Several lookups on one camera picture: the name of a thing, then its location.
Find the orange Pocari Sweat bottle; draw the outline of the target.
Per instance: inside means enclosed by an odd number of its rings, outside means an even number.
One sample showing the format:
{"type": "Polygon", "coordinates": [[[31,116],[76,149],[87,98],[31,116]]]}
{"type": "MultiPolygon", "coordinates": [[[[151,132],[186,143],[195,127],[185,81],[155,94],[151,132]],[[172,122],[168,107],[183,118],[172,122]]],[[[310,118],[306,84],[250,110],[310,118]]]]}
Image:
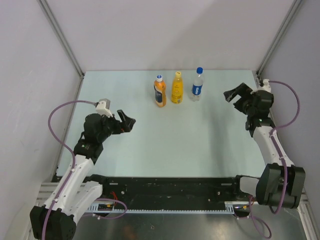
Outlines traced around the orange Pocari Sweat bottle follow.
{"type": "Polygon", "coordinates": [[[153,83],[153,87],[155,92],[155,102],[160,108],[162,108],[167,103],[166,83],[163,80],[162,75],[156,76],[156,80],[153,83]]]}

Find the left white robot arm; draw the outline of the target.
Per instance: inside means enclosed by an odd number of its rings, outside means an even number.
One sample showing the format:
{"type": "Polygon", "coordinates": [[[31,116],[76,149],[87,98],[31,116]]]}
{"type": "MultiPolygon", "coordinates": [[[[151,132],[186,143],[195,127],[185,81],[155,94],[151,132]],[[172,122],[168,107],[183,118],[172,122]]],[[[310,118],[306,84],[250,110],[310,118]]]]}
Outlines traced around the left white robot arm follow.
{"type": "Polygon", "coordinates": [[[85,118],[65,175],[45,203],[30,211],[33,236],[37,240],[73,239],[77,224],[90,205],[96,199],[110,196],[111,188],[103,182],[91,180],[80,188],[102,153],[104,141],[111,135],[129,133],[136,122],[122,110],[117,111],[120,119],[106,113],[98,111],[85,118]]]}

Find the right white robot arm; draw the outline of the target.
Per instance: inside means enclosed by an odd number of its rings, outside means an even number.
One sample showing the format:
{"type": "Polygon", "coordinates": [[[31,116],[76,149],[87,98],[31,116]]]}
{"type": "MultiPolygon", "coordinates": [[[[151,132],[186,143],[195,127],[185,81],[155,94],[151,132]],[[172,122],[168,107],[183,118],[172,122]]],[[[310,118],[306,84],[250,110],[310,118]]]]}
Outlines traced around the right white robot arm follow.
{"type": "Polygon", "coordinates": [[[237,175],[238,183],[230,188],[231,196],[242,201],[251,195],[258,204],[269,206],[273,213],[277,213],[280,208],[296,209],[303,192],[306,172],[302,167],[295,166],[279,141],[278,127],[269,116],[274,103],[269,80],[263,80],[257,89],[241,83],[223,95],[228,103],[239,96],[233,104],[234,108],[246,115],[245,129],[257,143],[265,162],[260,178],[237,175]]]}

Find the yellow juice bottle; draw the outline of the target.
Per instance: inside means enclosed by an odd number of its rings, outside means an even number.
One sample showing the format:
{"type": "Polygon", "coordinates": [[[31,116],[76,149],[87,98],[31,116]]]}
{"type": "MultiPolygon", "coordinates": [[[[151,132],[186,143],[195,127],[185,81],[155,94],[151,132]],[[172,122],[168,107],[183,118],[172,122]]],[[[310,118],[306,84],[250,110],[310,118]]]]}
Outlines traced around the yellow juice bottle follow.
{"type": "Polygon", "coordinates": [[[183,101],[184,94],[184,83],[182,78],[182,73],[177,71],[175,73],[172,88],[171,88],[171,101],[174,104],[180,104],[183,101]]]}

